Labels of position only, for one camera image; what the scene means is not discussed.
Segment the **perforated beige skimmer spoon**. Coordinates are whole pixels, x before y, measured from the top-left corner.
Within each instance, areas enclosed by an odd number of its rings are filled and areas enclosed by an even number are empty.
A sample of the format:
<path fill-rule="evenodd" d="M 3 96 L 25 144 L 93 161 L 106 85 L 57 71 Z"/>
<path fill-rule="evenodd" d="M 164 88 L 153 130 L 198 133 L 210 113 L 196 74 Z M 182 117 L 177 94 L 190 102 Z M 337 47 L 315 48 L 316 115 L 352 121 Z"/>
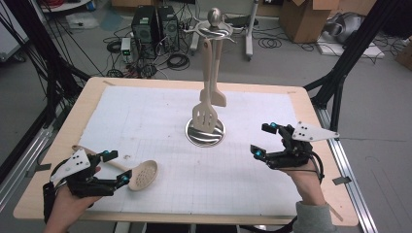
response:
<path fill-rule="evenodd" d="M 72 146 L 72 150 L 84 150 L 86 154 L 96 155 L 96 152 L 84 148 L 79 145 Z M 147 160 L 145 162 L 140 163 L 138 166 L 134 168 L 127 168 L 123 165 L 118 164 L 117 162 L 110 160 L 106 162 L 122 171 L 131 170 L 132 176 L 128 183 L 128 188 L 132 191 L 139 191 L 143 190 L 144 188 L 148 187 L 156 178 L 157 175 L 157 163 L 154 160 Z"/>

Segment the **steel utensil stand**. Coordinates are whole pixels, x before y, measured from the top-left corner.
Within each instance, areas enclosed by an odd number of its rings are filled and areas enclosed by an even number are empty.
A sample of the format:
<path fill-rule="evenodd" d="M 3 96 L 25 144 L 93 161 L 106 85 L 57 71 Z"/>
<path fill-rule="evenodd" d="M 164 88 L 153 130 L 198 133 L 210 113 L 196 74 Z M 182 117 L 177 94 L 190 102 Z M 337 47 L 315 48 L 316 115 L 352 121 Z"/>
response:
<path fill-rule="evenodd" d="M 222 40 L 222 41 L 230 40 L 233 29 L 229 24 L 224 22 L 222 12 L 218 8 L 212 8 L 207 14 L 207 19 L 199 21 L 195 25 L 195 27 L 191 29 L 191 32 L 195 32 L 203 40 L 208 39 L 211 42 L 211 45 L 212 45 L 211 78 L 212 78 L 213 62 L 214 62 L 213 41 L 214 40 Z M 210 78 L 210 97 L 211 97 L 211 78 Z M 200 103 L 200 100 L 202 99 L 201 90 L 199 94 L 199 103 Z M 193 127 L 192 116 L 191 116 L 191 119 L 188 121 L 186 125 L 186 136 L 192 144 L 198 147 L 202 147 L 202 148 L 213 147 L 223 140 L 225 136 L 225 126 L 219 120 L 219 117 L 218 117 L 215 129 L 212 133 L 206 133 L 203 131 L 199 131 Z"/>

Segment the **small silver power box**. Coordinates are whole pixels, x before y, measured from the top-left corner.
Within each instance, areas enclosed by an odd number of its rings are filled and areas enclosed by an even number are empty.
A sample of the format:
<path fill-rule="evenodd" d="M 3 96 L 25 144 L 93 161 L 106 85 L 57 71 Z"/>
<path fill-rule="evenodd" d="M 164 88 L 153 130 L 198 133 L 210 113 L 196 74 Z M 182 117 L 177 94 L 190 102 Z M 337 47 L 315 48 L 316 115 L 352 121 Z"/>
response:
<path fill-rule="evenodd" d="M 121 39 L 120 52 L 122 54 L 122 58 L 125 63 L 132 62 L 132 50 L 131 50 L 131 39 L 130 38 Z"/>

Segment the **white flat board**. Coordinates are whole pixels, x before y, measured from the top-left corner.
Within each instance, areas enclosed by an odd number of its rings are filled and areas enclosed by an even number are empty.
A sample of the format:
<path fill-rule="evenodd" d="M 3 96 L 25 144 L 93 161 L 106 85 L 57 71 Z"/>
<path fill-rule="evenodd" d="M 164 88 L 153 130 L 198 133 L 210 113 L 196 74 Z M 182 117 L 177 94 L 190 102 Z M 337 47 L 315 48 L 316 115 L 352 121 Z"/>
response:
<path fill-rule="evenodd" d="M 326 33 L 319 37 L 316 46 L 322 55 L 341 56 L 347 51 L 349 54 L 359 54 L 361 52 L 362 58 L 382 59 L 385 56 L 374 43 L 370 43 L 364 49 L 361 46 L 354 46 L 353 48 L 349 46 L 345 47 Z"/>

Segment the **brown box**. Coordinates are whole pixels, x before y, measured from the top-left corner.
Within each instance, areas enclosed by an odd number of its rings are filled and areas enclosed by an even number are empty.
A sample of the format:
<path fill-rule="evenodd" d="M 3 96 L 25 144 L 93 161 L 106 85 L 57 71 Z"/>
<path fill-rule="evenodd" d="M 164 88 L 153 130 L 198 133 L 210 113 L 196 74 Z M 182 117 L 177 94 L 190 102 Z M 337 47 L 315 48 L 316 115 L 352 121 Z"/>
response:
<path fill-rule="evenodd" d="M 410 40 L 407 46 L 397 55 L 395 61 L 412 71 L 412 40 Z"/>

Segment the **open cardboard box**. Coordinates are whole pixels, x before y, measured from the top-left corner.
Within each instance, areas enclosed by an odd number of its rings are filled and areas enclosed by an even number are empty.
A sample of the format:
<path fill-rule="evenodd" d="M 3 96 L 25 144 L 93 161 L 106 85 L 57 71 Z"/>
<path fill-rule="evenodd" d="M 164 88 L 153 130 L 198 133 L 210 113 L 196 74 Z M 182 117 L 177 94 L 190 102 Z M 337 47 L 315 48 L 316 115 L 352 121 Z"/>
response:
<path fill-rule="evenodd" d="M 284 0 L 279 23 L 294 43 L 314 43 L 318 40 L 332 10 L 340 0 Z"/>

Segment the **grey bag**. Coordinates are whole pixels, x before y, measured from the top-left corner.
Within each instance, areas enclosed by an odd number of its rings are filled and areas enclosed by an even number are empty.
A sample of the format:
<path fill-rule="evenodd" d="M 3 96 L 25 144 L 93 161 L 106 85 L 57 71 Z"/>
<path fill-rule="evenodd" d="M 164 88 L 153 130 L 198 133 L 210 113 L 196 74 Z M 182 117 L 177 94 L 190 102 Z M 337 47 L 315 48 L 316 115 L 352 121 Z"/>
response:
<path fill-rule="evenodd" d="M 337 13 L 329 18 L 323 28 L 338 43 L 345 44 L 353 33 L 357 32 L 364 21 L 364 16 L 357 13 Z"/>

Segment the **person's left hand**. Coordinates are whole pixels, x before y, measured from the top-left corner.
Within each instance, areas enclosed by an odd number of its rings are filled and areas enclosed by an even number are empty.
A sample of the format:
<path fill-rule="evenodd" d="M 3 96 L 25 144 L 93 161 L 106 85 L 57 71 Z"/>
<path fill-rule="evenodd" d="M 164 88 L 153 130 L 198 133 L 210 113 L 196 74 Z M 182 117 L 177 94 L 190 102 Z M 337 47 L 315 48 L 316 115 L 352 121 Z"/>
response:
<path fill-rule="evenodd" d="M 80 198 L 73 195 L 65 184 L 54 200 L 51 215 L 43 233 L 67 233 L 69 228 L 92 206 L 101 196 Z"/>

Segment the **black computer tower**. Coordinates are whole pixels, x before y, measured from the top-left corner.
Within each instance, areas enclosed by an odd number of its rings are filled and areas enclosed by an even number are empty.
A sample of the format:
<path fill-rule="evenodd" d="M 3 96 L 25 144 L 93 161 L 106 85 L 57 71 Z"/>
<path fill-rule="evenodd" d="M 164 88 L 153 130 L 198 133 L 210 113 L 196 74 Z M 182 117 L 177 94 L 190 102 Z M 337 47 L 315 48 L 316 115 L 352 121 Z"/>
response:
<path fill-rule="evenodd" d="M 138 6 L 131 28 L 139 55 L 143 58 L 156 58 L 155 44 L 158 42 L 158 26 L 155 6 Z"/>
<path fill-rule="evenodd" d="M 171 6 L 159 6 L 157 8 L 161 41 L 166 51 L 178 51 L 179 24 L 174 9 Z"/>

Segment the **aluminium rail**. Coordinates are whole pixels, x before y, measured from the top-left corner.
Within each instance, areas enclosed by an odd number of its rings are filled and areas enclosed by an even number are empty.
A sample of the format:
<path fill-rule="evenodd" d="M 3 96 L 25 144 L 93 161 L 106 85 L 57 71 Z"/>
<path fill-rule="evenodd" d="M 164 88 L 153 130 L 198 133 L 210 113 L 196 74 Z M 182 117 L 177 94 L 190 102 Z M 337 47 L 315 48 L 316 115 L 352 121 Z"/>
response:
<path fill-rule="evenodd" d="M 41 128 L 28 140 L 28 145 L 23 147 L 17 162 L 0 183 L 0 213 L 6 208 L 8 202 L 14 196 L 26 173 L 30 171 L 36 159 L 47 147 L 48 142 L 52 138 L 52 134 L 52 127 Z"/>
<path fill-rule="evenodd" d="M 371 212 L 369 211 L 367 204 L 363 198 L 360 186 L 347 158 L 347 155 L 343 149 L 340 138 L 337 137 L 336 139 L 327 139 L 326 141 L 330 147 L 331 154 L 333 155 L 333 158 L 337 165 L 337 169 L 340 174 L 339 177 L 349 177 L 352 180 L 350 183 L 341 185 L 344 185 L 346 188 L 347 194 L 354 207 L 362 232 L 379 233 Z"/>

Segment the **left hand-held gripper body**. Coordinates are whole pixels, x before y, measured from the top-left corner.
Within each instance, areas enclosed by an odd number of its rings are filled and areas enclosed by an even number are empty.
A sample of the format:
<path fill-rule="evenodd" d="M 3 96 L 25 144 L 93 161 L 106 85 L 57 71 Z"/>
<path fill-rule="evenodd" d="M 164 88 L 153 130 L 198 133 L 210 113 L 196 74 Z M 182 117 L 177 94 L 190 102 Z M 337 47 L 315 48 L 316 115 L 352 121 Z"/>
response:
<path fill-rule="evenodd" d="M 50 181 L 66 183 L 71 193 L 81 198 L 112 196 L 115 180 L 103 180 L 95 176 L 100 163 L 97 154 L 86 154 L 82 149 L 75 151 L 54 168 Z"/>

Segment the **solid beige spatula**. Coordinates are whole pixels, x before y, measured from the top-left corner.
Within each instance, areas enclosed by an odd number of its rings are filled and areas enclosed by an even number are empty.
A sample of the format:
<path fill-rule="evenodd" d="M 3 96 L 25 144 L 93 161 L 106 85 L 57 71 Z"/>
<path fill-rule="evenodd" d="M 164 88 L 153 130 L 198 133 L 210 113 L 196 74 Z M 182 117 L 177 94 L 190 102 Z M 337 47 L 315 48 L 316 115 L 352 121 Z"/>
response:
<path fill-rule="evenodd" d="M 225 107 L 226 97 L 218 89 L 218 77 L 219 77 L 219 68 L 220 68 L 223 41 L 214 40 L 213 46 L 214 46 L 213 48 L 214 62 L 213 62 L 213 76 L 211 78 L 211 103 L 215 106 Z"/>

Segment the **white plastic bag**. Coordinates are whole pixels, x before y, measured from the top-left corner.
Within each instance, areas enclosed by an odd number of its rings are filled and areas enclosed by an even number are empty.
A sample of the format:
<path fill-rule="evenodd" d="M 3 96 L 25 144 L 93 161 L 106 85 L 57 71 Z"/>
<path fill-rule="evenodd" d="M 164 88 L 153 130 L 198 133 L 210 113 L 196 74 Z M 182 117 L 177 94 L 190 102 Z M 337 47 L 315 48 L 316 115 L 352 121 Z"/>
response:
<path fill-rule="evenodd" d="M 74 13 L 65 17 L 71 29 L 92 29 L 99 25 L 92 13 Z"/>

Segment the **white cabinet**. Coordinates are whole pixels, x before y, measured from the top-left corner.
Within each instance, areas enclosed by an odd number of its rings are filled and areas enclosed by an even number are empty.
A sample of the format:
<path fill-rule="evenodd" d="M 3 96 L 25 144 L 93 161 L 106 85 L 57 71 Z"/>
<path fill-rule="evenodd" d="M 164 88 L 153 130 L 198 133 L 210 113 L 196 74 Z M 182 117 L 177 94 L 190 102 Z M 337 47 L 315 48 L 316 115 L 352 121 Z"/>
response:
<path fill-rule="evenodd" d="M 28 37 L 16 18 L 4 0 L 0 0 L 0 62 L 9 60 L 27 41 Z"/>

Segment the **slotted beige spatula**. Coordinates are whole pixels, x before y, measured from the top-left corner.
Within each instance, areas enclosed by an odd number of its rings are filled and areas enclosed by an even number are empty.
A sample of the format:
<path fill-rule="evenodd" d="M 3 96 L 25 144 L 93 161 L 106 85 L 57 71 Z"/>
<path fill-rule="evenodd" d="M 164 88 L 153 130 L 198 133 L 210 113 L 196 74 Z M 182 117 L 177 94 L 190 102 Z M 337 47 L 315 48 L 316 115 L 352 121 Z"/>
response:
<path fill-rule="evenodd" d="M 201 90 L 202 99 L 192 109 L 192 124 L 196 130 L 212 133 L 215 129 L 218 115 L 211 104 L 210 78 L 212 66 L 212 45 L 208 39 L 203 40 L 202 72 L 204 87 Z"/>

